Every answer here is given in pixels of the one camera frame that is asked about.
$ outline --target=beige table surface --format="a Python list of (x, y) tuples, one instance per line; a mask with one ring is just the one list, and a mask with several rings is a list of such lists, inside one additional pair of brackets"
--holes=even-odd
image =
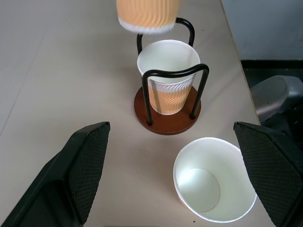
[[(7, 4), (12, 4), (14, 23), (22, 25), (15, 30), (13, 24), (5, 27), (4, 32), (20, 34), (7, 38), (5, 45), (18, 39), (18, 46), (0, 55), (5, 59), (13, 54), (10, 51), (18, 55), (19, 50), (28, 55), (13, 62), (12, 77), (27, 73), (0, 135), (0, 223), (74, 131), (110, 121), (103, 175), (86, 227), (223, 226), (184, 207), (172, 180), (175, 157), (189, 142), (218, 137), (238, 146), (233, 123), (258, 123), (221, 2), (188, 0), (180, 11), (195, 27), (194, 48), (210, 75), (198, 121), (175, 136), (149, 132), (134, 115), (134, 96), (141, 82), (136, 34), (119, 25), (114, 0), (11, 2)], [(187, 42), (188, 36), (184, 26), (176, 25), (165, 35), (144, 37), (143, 46), (161, 39)], [(225, 226), (273, 224), (257, 200), (247, 216)]]

